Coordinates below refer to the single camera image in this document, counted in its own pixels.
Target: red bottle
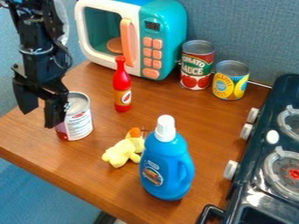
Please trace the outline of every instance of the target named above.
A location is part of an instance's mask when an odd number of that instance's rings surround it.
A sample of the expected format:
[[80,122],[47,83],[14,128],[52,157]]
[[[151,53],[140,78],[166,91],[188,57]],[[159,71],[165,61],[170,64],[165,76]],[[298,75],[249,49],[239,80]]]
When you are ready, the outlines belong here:
[[115,61],[117,70],[113,76],[113,89],[115,91],[115,109],[120,112],[131,109],[131,79],[124,69],[125,57],[117,56]]

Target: stove knob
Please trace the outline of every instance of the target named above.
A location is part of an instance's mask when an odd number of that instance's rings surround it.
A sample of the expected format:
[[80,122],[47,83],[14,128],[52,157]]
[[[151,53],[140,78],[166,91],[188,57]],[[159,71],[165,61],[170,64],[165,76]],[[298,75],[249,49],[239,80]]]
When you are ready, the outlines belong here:
[[260,110],[257,108],[251,108],[248,117],[247,117],[247,122],[248,123],[254,123],[258,114],[259,114]]
[[279,141],[279,134],[276,130],[272,129],[266,134],[266,141],[269,144],[277,144]]
[[240,133],[240,138],[243,138],[245,141],[249,138],[251,131],[253,130],[253,125],[250,123],[246,123],[243,126],[243,129]]
[[225,179],[232,180],[234,174],[237,171],[237,168],[238,168],[238,163],[234,162],[232,160],[229,160],[228,163],[227,163],[227,165],[226,165],[226,169],[225,169],[225,171],[223,173],[223,177]]

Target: silver can lid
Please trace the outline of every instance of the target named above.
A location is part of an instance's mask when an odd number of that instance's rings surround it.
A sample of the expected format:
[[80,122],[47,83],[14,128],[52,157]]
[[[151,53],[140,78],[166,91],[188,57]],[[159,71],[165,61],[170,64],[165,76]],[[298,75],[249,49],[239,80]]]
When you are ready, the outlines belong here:
[[217,63],[216,73],[231,76],[242,76],[249,74],[249,68],[237,60],[223,60]]
[[195,39],[183,44],[183,52],[206,55],[215,52],[215,47],[208,41]]
[[89,97],[86,94],[71,91],[68,94],[67,100],[69,102],[69,109],[66,114],[68,116],[75,115],[79,112],[85,111],[89,107]]

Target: toy microwave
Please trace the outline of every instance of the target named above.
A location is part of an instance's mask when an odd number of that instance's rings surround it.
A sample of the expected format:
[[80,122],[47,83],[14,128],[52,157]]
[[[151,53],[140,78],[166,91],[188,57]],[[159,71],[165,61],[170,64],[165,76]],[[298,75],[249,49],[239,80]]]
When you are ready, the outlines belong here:
[[187,17],[175,0],[79,0],[75,8],[86,57],[116,69],[123,54],[129,74],[164,79],[179,60]]

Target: blue floor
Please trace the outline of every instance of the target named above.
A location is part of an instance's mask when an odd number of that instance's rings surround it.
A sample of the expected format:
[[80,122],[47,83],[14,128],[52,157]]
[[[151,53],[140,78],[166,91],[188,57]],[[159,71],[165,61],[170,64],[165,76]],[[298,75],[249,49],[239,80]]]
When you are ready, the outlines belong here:
[[0,158],[0,224],[92,224],[99,212]]

